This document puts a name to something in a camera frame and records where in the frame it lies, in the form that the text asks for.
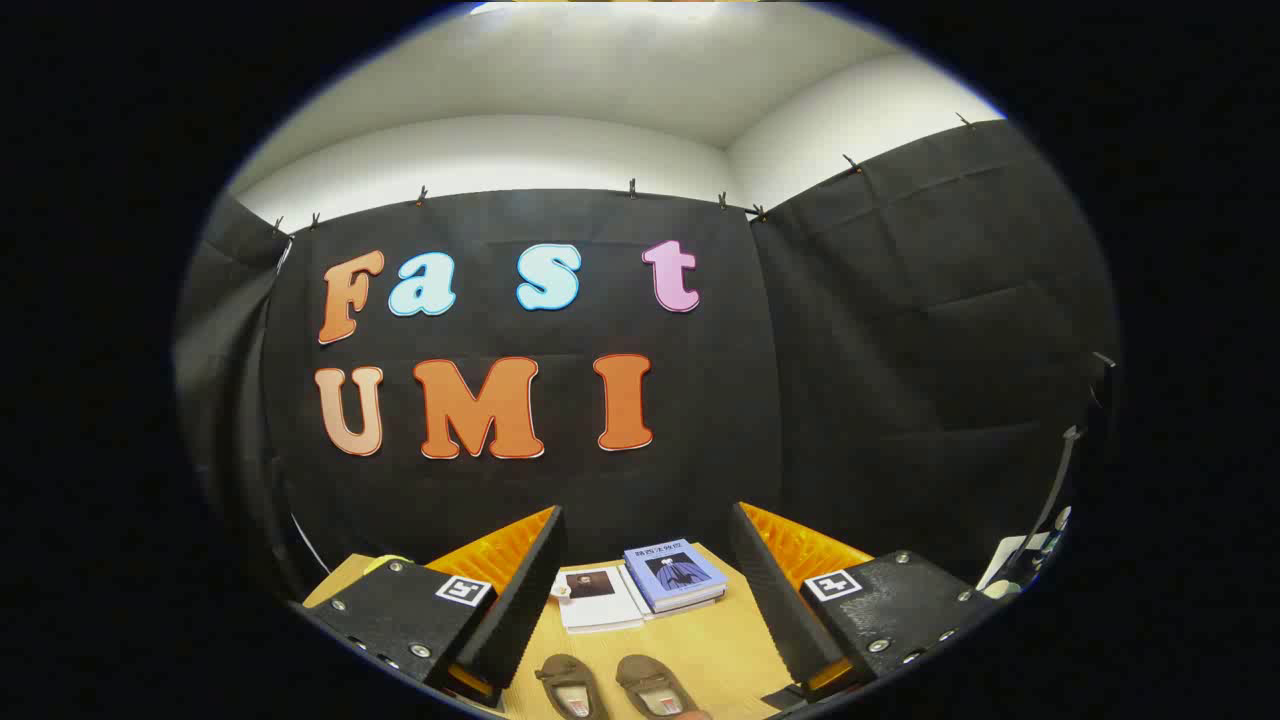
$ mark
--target slipper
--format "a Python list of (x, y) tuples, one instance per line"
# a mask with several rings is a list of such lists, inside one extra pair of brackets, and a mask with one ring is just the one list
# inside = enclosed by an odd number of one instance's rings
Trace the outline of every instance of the slipper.
[(552, 707), (566, 720), (609, 720), (591, 669), (571, 655), (553, 655), (534, 676), (543, 682)]
[(645, 717), (671, 717), (698, 710), (676, 675), (645, 655), (628, 655), (618, 662), (618, 684), (631, 705)]

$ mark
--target white wall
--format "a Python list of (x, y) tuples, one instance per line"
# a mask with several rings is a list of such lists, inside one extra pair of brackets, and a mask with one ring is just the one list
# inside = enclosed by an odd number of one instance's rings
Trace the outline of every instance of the white wall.
[(529, 188), (620, 190), (749, 206), (723, 150), (659, 132), (548, 115), (484, 115), (402, 126), (312, 152), (239, 201), (294, 232), (417, 197)]
[(920, 137), (1004, 115), (906, 54), (859, 63), (771, 110), (727, 151), (660, 132), (552, 115), (480, 115), (403, 126), (312, 152), (244, 191), (262, 219), (294, 232), (369, 208), (527, 188), (626, 190), (773, 208)]
[(753, 202), (773, 208), (914, 140), (1004, 115), (959, 81), (908, 54), (841, 70), (769, 111), (730, 145), (735, 177)]

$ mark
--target white book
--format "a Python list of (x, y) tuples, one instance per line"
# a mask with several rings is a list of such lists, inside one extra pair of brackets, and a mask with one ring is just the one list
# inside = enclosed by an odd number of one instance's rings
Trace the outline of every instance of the white book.
[(559, 602), (561, 623), (571, 634), (644, 625), (644, 618), (617, 568), (562, 571), (556, 584), (570, 589), (568, 597), (556, 600)]
[(645, 602), (644, 596), (640, 594), (640, 588), (636, 587), (635, 579), (631, 577), (631, 573), (627, 571), (625, 565), (618, 565), (618, 574), (622, 575), (622, 583), (627, 587), (627, 592), (631, 593), (631, 600), (634, 600), (636, 603), (636, 610), (640, 611), (640, 616), (644, 618), (646, 623), (649, 620), (653, 620), (654, 618), (667, 618), (668, 615), (680, 615), (681, 612), (687, 612), (690, 610), (696, 610), (699, 607), (707, 607), (709, 605), (714, 605), (717, 600), (724, 596), (724, 588), (721, 587), (719, 592), (717, 592), (714, 597), (710, 597), (708, 600), (694, 602), (692, 605), (685, 605), (675, 610), (654, 612), (653, 610), (649, 609), (649, 603)]

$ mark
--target small white object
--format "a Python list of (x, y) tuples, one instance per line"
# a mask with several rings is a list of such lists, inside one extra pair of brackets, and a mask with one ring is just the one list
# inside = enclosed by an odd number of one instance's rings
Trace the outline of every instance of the small white object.
[(987, 588), (982, 591), (982, 594), (992, 600), (1000, 600), (1006, 594), (1016, 594), (1020, 592), (1023, 592), (1023, 588), (1018, 583), (1010, 583), (1009, 580), (996, 580), (995, 583), (987, 585)]
[[(1027, 536), (1014, 536), (1000, 541), (1000, 544), (996, 546), (996, 553), (991, 557), (991, 564), (987, 565), (987, 571), (983, 573), (982, 579), (978, 580), (978, 584), (975, 585), (979, 591), (987, 588), (987, 583), (996, 577), (996, 571), (1004, 566), (1005, 560), (1009, 560), (1009, 556), (1021, 547), (1024, 539), (1027, 539)], [(1032, 536), (1032, 541), (1027, 543), (1027, 550), (1039, 550), (1044, 547), (1044, 541), (1047, 539), (1048, 533), (1037, 533)]]

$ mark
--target shoe insole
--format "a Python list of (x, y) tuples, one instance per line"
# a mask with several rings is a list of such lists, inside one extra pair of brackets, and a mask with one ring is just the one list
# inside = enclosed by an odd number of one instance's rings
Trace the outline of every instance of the shoe insole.
[(591, 703), (586, 698), (586, 685), (561, 685), (556, 689), (556, 700), (577, 717), (591, 714)]
[(684, 710), (680, 706), (680, 698), (676, 697), (676, 693), (667, 688), (645, 691), (636, 694), (639, 694), (640, 700), (649, 706), (649, 712), (653, 712), (654, 715), (676, 715)]

